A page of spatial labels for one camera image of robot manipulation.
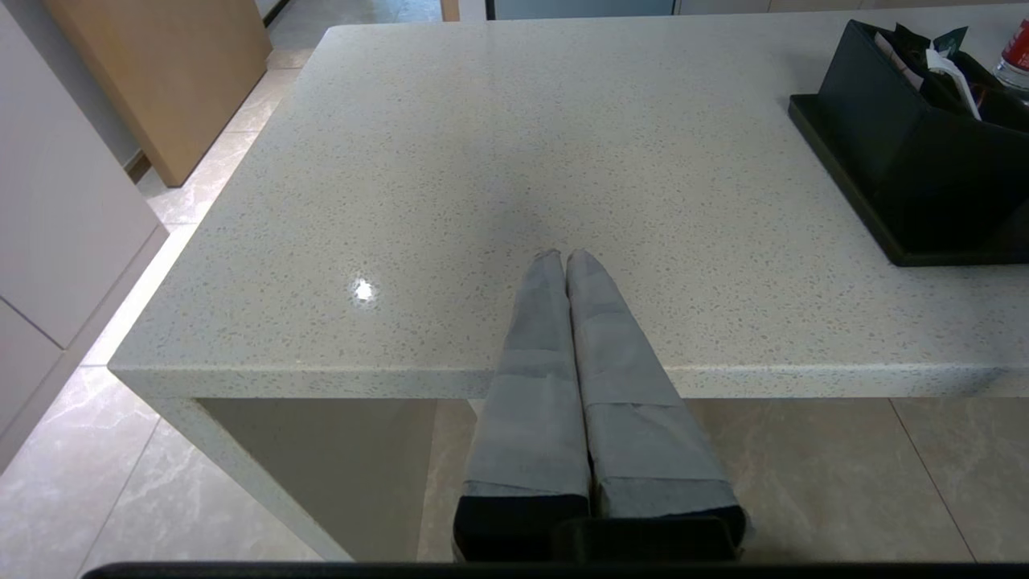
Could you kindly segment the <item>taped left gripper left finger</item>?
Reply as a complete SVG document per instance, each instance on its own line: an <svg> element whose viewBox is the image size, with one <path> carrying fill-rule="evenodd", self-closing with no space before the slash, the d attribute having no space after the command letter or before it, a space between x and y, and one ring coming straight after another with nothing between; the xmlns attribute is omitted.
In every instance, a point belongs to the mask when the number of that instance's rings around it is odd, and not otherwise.
<svg viewBox="0 0 1029 579"><path fill-rule="evenodd" d="M538 253L478 414L453 516L460 560L549 560L589 517L587 431L561 253Z"/></svg>

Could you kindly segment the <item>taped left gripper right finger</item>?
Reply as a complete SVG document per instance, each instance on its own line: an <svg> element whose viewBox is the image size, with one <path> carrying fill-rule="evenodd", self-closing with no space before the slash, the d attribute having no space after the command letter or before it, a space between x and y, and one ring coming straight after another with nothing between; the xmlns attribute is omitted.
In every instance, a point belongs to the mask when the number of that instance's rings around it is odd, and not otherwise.
<svg viewBox="0 0 1029 579"><path fill-rule="evenodd" d="M748 514L613 276L576 250L567 294L596 513L639 523L715 520L713 538L739 556Z"/></svg>

